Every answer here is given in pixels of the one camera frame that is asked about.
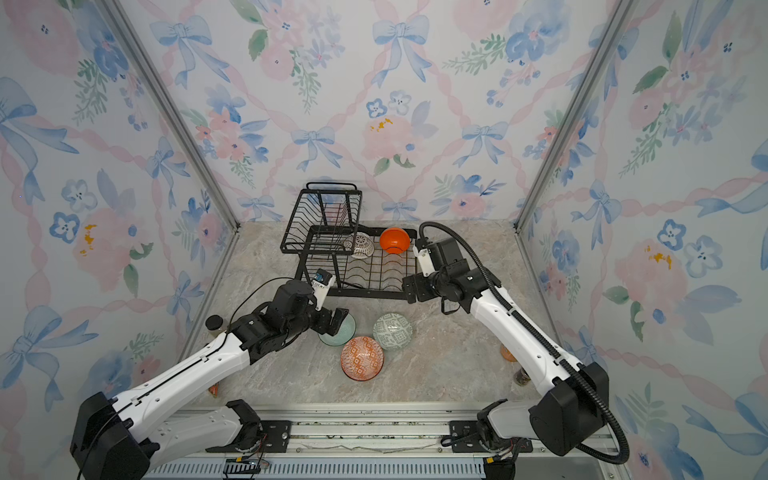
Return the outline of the pale green ceramic bowl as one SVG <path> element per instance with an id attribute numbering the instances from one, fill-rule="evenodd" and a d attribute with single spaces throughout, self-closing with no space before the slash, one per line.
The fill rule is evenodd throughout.
<path id="1" fill-rule="evenodd" d="M 341 326 L 335 335 L 319 334 L 318 337 L 320 341 L 327 346 L 344 346 L 355 336 L 356 327 L 357 324 L 355 318 L 351 314 L 348 314 L 342 321 Z"/>

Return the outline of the orange plastic bowl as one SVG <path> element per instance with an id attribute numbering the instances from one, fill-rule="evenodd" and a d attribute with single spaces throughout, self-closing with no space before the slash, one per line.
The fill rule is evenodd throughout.
<path id="1" fill-rule="evenodd" d="M 400 255 L 410 249 L 411 237 L 406 230 L 391 227 L 380 234 L 379 245 L 388 254 Z"/>

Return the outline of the red patterned ceramic bowl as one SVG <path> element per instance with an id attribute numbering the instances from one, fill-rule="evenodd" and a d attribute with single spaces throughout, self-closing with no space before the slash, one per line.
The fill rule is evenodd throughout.
<path id="1" fill-rule="evenodd" d="M 340 364 L 348 378 L 364 382 L 372 380 L 381 372 L 384 359 L 384 351 L 374 338 L 359 336 L 344 345 Z"/>

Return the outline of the white brown patterned bowl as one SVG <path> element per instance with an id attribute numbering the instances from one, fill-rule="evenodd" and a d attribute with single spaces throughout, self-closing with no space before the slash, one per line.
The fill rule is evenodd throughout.
<path id="1" fill-rule="evenodd" d="M 353 252 L 351 257 L 353 259 L 366 259 L 372 257 L 375 252 L 372 238 L 368 234 L 361 232 L 348 237 L 345 240 L 344 245 L 352 247 Z"/>

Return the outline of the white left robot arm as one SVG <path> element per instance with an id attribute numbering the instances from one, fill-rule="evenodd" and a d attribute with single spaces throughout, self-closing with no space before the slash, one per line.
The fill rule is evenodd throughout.
<path id="1" fill-rule="evenodd" d="M 172 420 L 221 380 L 279 352 L 301 334 L 337 334 L 348 312 L 324 301 L 336 282 L 319 270 L 310 282 L 284 278 L 272 300 L 234 319 L 197 353 L 113 397 L 96 393 L 79 407 L 70 454 L 81 479 L 141 479 L 150 470 L 209 448 L 252 452 L 268 435 L 256 411 L 232 400 L 209 414 Z"/>

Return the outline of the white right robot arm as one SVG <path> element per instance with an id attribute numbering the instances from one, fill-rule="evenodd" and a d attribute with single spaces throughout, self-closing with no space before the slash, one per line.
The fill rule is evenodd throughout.
<path id="1" fill-rule="evenodd" d="M 457 303 L 515 356 L 541 395 L 529 408 L 533 436 L 563 456 L 586 450 L 585 441 L 609 424 L 609 377 L 557 345 L 519 309 L 499 279 L 479 268 L 417 273 L 402 281 L 410 303 L 432 299 Z"/>

